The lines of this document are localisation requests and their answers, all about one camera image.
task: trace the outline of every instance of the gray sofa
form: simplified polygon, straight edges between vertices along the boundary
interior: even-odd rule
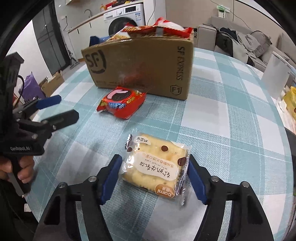
[[[228,21],[227,19],[219,18],[216,16],[211,17],[206,23],[206,25],[199,25],[197,28],[197,47],[211,50],[214,52],[219,52],[225,55],[229,54],[224,52],[217,45],[215,45],[217,30],[211,27],[210,25],[216,27],[217,29],[220,29],[222,27],[234,29],[243,34],[251,34],[253,32],[253,30],[247,28],[247,26],[241,26],[232,21]],[[287,35],[282,34],[281,36],[279,36],[279,39],[275,47],[277,47],[282,52],[286,53],[290,57],[290,60],[288,62],[292,66],[296,67],[296,46]],[[265,71],[267,65],[260,59],[260,57],[252,60],[255,64],[254,67],[256,69],[262,72]]]

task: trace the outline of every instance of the washing machine door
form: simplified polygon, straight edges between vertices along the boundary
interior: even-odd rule
[[[114,19],[111,24],[109,25],[109,36],[119,32],[121,29],[124,28],[124,26],[130,23],[134,26],[137,26],[136,22],[130,18],[126,18],[126,17],[120,17],[120,18],[116,18]]]

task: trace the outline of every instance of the washing machine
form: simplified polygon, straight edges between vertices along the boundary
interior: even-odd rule
[[[104,29],[105,36],[110,36],[127,24],[131,23],[134,26],[145,25],[144,5],[143,3],[122,5],[122,7],[104,13]]]

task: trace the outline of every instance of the door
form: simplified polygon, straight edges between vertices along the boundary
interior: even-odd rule
[[[81,53],[82,45],[81,45],[80,36],[81,36],[80,27],[69,33],[69,38],[77,59],[83,58]]]
[[[48,4],[33,18],[33,27],[40,52],[51,74],[64,70],[70,65],[54,2]]]

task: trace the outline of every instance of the yellow package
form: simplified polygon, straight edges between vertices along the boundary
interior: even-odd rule
[[[284,96],[283,99],[287,104],[287,110],[296,120],[296,88],[291,86],[290,91]]]
[[[190,147],[137,132],[130,135],[126,150],[125,181],[166,198],[182,194]]]

